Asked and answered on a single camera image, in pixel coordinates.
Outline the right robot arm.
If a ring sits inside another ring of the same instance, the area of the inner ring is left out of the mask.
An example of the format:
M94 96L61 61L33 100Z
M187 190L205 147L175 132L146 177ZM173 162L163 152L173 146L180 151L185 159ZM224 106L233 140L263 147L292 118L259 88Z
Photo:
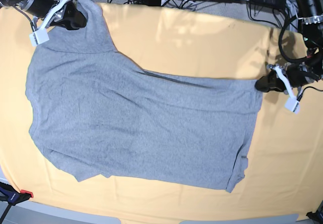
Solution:
M27 17L32 31L36 31L37 20L45 28L58 26L67 30L84 28L85 16L77 9L78 0L1 0L1 7L13 8Z

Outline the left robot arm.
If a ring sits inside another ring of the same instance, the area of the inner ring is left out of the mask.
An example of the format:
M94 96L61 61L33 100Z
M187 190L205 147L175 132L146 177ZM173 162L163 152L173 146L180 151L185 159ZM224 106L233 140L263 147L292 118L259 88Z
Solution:
M270 91L287 92L288 89L297 88L297 99L300 100L303 86L322 79L322 0L292 0L297 5L296 15L287 19L279 33L278 47L281 56L286 60L278 69L287 78L289 86L278 75L275 65L269 65L270 72L258 79L255 89L268 93ZM307 56L293 59L283 50L283 36L289 25L298 21L297 32L302 35Z

